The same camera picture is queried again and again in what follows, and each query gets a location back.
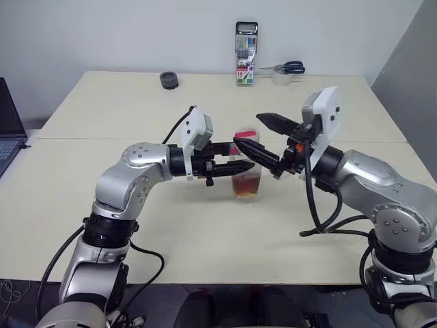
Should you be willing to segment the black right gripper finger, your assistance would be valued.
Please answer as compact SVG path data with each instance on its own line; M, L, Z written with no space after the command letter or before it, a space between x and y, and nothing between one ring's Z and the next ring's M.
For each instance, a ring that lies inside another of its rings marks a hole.
M256 118L269 130L280 135L290 137L300 129L300 123L277 113L258 113Z
M252 161L267 168L275 178L280 178L283 170L279 168L280 158L277 154L267 150L263 145L252 139L234 137L234 143Z

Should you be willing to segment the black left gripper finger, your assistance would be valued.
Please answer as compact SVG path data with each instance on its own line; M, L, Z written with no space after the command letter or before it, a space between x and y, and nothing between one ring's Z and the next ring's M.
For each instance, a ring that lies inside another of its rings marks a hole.
M212 143L212 149L216 155L221 155L221 156L239 155L239 149L234 142Z
M228 161L215 164L212 169L212 177L235 176L252 169L255 163L247 160Z

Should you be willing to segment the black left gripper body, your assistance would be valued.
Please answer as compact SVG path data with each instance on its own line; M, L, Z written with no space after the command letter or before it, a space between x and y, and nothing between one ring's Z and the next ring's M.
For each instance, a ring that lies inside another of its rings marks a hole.
M209 141L202 150L194 150L191 156L193 176L205 178L206 186L214 185L213 177L216 173L215 153L212 142Z

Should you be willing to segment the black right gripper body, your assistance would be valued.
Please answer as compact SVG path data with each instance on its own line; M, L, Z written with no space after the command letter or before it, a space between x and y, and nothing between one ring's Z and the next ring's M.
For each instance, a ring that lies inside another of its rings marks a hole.
M282 122L279 126L280 133L288 136L287 148L279 161L279 174L300 173L305 168L305 142L314 142L317 129L313 124L305 126L297 122Z

